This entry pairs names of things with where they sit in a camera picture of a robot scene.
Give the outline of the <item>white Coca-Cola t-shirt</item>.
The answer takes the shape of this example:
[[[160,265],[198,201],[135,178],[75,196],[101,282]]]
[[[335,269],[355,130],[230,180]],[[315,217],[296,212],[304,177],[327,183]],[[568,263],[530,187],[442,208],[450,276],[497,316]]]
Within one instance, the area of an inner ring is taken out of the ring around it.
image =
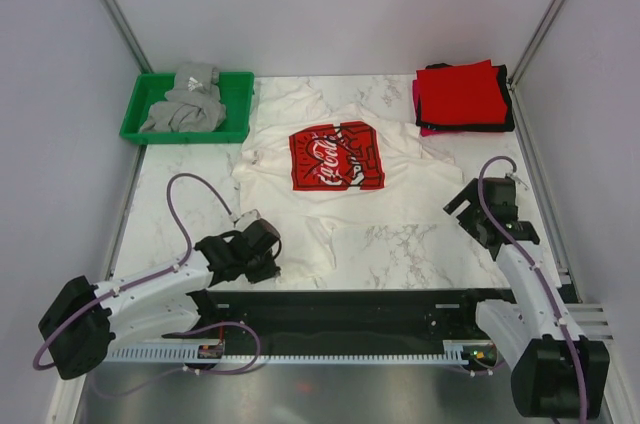
[[[414,124],[358,103],[330,109],[295,79],[261,83],[232,175],[242,212],[256,210],[280,232],[283,282],[336,267],[335,231],[435,224],[463,184],[454,164],[426,151]]]

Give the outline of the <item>green plastic tray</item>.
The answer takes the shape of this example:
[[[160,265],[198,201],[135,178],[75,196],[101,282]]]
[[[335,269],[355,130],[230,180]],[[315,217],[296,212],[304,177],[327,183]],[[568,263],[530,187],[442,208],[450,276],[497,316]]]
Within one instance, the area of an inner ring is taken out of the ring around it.
[[[254,74],[221,72],[218,88],[226,106],[226,118],[212,132],[141,132],[149,108],[164,98],[174,84],[174,73],[140,74],[133,87],[119,135],[136,145],[241,144],[249,133],[254,96]]]

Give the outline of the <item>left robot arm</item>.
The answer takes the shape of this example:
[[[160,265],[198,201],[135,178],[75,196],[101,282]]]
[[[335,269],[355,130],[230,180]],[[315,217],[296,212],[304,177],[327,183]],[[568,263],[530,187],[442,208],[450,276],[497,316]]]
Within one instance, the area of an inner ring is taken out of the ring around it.
[[[202,238],[174,264],[97,284],[84,276],[68,281],[38,324],[52,367],[71,380],[131,344],[211,336],[220,312],[210,288],[239,277],[252,284],[276,277],[281,249],[280,233],[259,218]]]

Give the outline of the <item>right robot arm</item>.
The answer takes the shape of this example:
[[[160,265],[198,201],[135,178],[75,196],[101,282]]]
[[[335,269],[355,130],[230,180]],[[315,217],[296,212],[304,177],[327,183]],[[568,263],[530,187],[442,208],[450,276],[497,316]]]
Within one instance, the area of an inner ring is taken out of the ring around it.
[[[486,334],[511,371],[511,392],[524,417],[599,416],[610,364],[601,341],[571,316],[543,263],[540,238],[522,221],[509,177],[474,179],[444,208],[485,248],[507,279],[515,301],[488,299],[458,312],[467,336]]]

